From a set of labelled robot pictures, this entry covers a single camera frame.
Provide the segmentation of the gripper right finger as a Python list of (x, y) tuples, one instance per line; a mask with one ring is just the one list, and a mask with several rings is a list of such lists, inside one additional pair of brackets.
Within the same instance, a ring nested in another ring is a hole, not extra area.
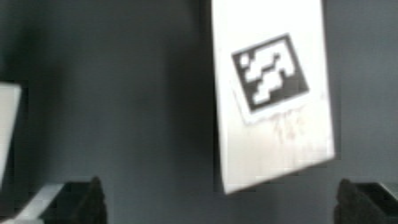
[(338, 187), (334, 224), (398, 224), (398, 183), (357, 183)]

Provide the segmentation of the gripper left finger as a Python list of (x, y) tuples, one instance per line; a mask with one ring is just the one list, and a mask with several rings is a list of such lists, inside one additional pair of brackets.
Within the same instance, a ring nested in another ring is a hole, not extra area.
[(99, 178), (46, 184), (5, 224), (108, 224)]

